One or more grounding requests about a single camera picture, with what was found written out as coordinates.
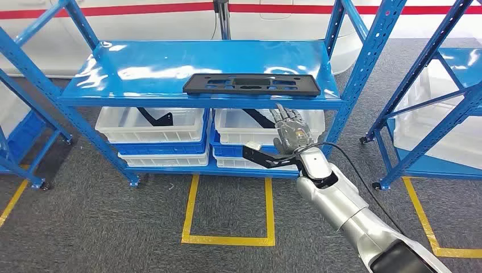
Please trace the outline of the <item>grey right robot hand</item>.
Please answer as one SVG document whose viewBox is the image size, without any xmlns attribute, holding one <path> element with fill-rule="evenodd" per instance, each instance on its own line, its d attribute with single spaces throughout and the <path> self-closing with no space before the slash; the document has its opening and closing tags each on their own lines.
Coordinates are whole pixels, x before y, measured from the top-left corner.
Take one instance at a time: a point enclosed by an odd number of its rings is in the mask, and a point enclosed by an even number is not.
<svg viewBox="0 0 482 273">
<path fill-rule="evenodd" d="M 273 144 L 280 154 L 290 155 L 296 149 L 314 143 L 308 124 L 297 110 L 277 103 L 276 110 L 271 109 L 270 113 L 279 134 L 279 137 L 273 139 Z"/>
</svg>

